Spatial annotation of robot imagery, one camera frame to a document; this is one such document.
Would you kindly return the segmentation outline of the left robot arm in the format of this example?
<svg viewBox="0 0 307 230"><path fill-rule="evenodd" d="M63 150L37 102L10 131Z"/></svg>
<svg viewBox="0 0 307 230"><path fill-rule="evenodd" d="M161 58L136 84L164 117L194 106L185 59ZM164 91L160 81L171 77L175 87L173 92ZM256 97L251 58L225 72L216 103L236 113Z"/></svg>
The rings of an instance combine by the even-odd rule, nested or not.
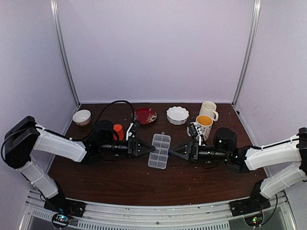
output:
<svg viewBox="0 0 307 230"><path fill-rule="evenodd" d="M9 167L18 170L45 198L50 199L56 211L64 213L69 209L68 200L60 195L59 186L36 163L32 151L51 153L87 165L101 161L107 154L139 157L155 149L136 138L139 126L139 121L132 122L128 135L120 139L114 124L101 120L94 124L86 138L77 140L46 129L32 116L27 116L7 132L0 155Z"/></svg>

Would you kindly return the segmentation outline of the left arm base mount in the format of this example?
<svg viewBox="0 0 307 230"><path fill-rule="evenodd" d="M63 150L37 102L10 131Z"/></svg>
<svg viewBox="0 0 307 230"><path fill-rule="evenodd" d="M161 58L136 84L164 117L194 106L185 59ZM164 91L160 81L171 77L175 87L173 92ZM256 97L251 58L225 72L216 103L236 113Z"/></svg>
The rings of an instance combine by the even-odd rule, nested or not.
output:
<svg viewBox="0 0 307 230"><path fill-rule="evenodd" d="M67 199L58 183L58 193L52 198L46 198L44 209L51 210L66 216L83 217L86 204L81 201Z"/></svg>

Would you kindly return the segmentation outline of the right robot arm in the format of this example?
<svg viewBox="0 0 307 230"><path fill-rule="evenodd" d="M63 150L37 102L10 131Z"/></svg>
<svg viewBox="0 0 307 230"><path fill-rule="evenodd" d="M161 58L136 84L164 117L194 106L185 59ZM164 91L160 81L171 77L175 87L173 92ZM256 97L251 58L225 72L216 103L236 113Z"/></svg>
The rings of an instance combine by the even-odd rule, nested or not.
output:
<svg viewBox="0 0 307 230"><path fill-rule="evenodd" d="M274 176L255 183L251 197L246 200L249 211L257 211L264 199L307 180L307 129L302 127L296 135L265 146L236 146L237 134L229 128L216 130L212 145L188 141L170 150L187 161L224 162L235 173L248 173L270 165L288 162L289 166Z"/></svg>

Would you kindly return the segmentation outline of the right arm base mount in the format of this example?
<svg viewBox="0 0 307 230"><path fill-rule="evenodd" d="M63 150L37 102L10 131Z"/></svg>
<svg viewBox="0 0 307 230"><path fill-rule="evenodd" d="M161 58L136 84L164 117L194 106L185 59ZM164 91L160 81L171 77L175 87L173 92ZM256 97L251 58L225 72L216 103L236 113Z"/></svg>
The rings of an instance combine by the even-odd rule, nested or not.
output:
<svg viewBox="0 0 307 230"><path fill-rule="evenodd" d="M260 187L262 182L263 180L260 180L254 184L251 194L248 198L229 202L233 217L260 212L263 209L271 207L269 199L260 194Z"/></svg>

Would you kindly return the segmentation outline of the clear plastic pill organizer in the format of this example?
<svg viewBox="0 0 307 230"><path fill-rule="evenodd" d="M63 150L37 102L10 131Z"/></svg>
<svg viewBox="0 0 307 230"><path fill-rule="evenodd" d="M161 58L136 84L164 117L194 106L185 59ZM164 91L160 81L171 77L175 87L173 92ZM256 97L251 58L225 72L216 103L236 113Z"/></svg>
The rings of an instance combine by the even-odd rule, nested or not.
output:
<svg viewBox="0 0 307 230"><path fill-rule="evenodd" d="M153 135L152 146L154 146L154 150L150 152L148 158L148 166L150 168L166 169L170 144L171 137L164 132Z"/></svg>

